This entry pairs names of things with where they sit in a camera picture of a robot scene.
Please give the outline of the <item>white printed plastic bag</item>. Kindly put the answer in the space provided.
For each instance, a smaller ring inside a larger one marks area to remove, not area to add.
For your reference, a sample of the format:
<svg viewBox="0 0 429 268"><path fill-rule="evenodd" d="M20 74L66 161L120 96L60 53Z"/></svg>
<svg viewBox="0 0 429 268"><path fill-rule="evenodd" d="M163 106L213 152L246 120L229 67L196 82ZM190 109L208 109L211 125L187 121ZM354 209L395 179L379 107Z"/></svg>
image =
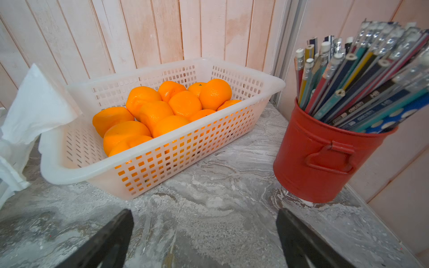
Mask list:
<svg viewBox="0 0 429 268"><path fill-rule="evenodd" d="M1 114L1 204L30 183L23 175L36 139L81 115L65 86L32 64L11 107Z"/></svg>

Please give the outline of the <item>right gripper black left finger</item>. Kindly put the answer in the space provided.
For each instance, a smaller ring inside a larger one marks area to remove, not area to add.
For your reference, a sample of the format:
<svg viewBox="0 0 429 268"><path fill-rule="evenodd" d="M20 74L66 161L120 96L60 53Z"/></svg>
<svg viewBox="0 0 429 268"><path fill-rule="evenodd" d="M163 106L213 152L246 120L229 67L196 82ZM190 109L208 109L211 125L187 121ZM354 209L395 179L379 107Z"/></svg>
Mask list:
<svg viewBox="0 0 429 268"><path fill-rule="evenodd" d="M122 268L133 227L132 212L129 209L122 210L58 267Z"/></svg>

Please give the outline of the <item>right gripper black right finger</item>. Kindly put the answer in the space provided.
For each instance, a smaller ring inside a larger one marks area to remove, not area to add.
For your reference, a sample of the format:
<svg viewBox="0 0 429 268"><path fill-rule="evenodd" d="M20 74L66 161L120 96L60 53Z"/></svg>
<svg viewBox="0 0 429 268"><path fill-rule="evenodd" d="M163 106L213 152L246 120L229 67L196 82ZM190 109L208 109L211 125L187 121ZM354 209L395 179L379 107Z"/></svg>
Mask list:
<svg viewBox="0 0 429 268"><path fill-rule="evenodd" d="M276 227L289 268L353 267L288 209L278 211Z"/></svg>

